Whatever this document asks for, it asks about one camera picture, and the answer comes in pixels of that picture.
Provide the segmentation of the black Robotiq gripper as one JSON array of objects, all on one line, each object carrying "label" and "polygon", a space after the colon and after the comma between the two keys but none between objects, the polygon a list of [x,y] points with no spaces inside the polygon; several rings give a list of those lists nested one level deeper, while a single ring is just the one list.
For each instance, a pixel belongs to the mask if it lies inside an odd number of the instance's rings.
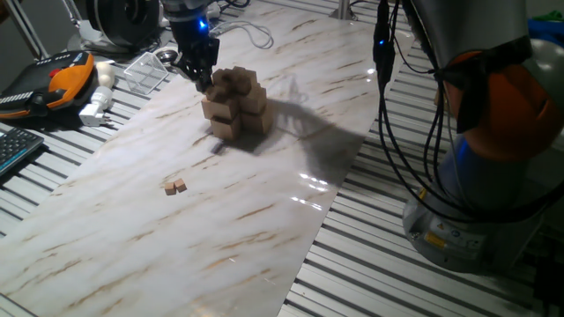
[{"label": "black Robotiq gripper", "polygon": [[198,92],[213,86],[219,41],[210,36],[206,17],[212,0],[161,0],[183,59],[171,63],[175,71],[195,84]]}]

